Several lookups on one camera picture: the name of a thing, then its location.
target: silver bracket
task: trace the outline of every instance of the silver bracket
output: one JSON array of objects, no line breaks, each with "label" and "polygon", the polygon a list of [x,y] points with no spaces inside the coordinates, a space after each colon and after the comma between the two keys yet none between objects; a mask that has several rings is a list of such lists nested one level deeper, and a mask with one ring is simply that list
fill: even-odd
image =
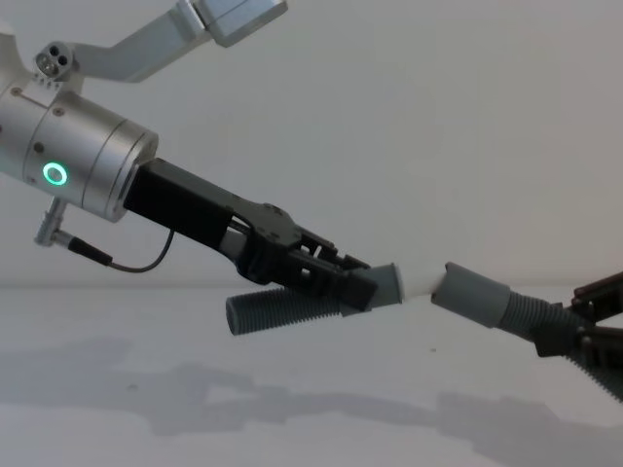
[{"label": "silver bracket", "polygon": [[56,233],[60,231],[63,215],[67,208],[67,202],[59,198],[54,198],[52,206],[44,217],[39,232],[35,237],[35,243],[40,246],[50,247],[55,244]]},{"label": "silver bracket", "polygon": [[[178,0],[175,7],[116,46],[72,44],[77,71],[139,83],[212,38],[230,47],[288,9],[286,0]],[[42,60],[55,71],[55,63]]]},{"label": "silver bracket", "polygon": [[62,92],[80,93],[84,77],[75,71],[72,48],[63,42],[52,42],[35,57],[32,81],[22,96],[49,108]]}]

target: silver metal housing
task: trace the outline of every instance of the silver metal housing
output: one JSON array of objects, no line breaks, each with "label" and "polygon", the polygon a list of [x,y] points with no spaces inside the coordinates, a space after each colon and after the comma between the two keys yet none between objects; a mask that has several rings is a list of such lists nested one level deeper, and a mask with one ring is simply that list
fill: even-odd
[{"label": "silver metal housing", "polygon": [[[15,37],[0,34],[0,171],[119,221],[134,170],[155,156],[158,135],[40,79],[23,67]],[[28,91],[33,87],[54,99],[33,98],[37,94]],[[64,168],[65,183],[46,178],[50,163]]]},{"label": "silver metal housing", "polygon": [[139,83],[210,39],[231,47],[287,10],[285,0],[178,0],[115,46],[72,44],[73,55],[84,76]]}]

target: white wall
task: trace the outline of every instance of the white wall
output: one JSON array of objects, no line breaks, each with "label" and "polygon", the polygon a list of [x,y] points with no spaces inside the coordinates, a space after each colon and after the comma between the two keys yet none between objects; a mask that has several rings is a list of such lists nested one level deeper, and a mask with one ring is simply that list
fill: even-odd
[{"label": "white wall", "polygon": [[[171,0],[3,0],[24,59],[53,39],[113,44]],[[293,0],[224,51],[205,46],[93,100],[156,130],[161,157],[290,211],[407,286],[452,260],[514,283],[623,269],[623,4],[610,0]],[[0,180],[0,284],[238,283],[179,239],[147,277],[32,243],[48,200]],[[151,260],[166,232],[73,211],[66,228]]]}]

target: green led ring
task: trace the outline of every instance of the green led ring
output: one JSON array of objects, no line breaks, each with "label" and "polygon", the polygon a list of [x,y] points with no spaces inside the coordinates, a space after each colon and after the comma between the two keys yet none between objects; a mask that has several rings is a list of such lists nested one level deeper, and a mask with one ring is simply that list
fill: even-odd
[{"label": "green led ring", "polygon": [[47,163],[45,167],[43,167],[43,176],[46,177],[48,183],[55,185],[57,187],[61,187],[67,183],[69,176],[67,175],[67,170],[65,167],[60,165],[57,162]]}]

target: black cable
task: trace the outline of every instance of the black cable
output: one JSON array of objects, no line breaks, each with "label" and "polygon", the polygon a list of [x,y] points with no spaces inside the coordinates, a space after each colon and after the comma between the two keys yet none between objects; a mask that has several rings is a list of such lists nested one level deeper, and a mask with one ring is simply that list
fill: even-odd
[{"label": "black cable", "polygon": [[166,253],[168,253],[168,250],[171,247],[171,243],[173,242],[174,236],[175,236],[175,231],[171,230],[168,233],[168,238],[166,239],[165,248],[163,248],[163,251],[161,252],[160,256],[156,259],[154,263],[152,263],[149,266],[146,266],[145,268],[129,268],[127,266],[118,265],[117,263],[110,263],[108,267],[112,269],[120,270],[121,272],[129,272],[132,274],[141,274],[143,272],[149,272],[150,270],[157,268],[160,265],[160,263],[163,261],[163,259],[166,256]]}]

